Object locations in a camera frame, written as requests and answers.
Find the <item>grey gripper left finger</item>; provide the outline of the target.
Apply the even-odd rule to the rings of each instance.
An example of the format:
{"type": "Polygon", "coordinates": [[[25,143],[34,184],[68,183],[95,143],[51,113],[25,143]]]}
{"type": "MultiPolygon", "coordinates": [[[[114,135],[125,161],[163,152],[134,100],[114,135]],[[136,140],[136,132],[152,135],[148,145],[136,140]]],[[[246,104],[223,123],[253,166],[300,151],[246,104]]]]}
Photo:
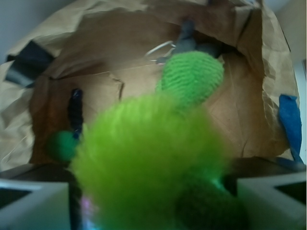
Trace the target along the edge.
{"type": "Polygon", "coordinates": [[[61,182],[0,180],[2,230],[69,230],[69,186],[61,182]]]}

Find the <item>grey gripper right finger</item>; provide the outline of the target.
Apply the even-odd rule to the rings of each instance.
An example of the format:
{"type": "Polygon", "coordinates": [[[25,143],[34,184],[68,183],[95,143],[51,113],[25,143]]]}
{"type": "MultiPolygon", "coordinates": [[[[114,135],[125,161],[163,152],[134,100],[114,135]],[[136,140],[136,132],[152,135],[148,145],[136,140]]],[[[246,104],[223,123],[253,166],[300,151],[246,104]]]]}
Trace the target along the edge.
{"type": "Polygon", "coordinates": [[[305,230],[307,205],[306,173],[242,178],[237,181],[251,230],[305,230]]]}

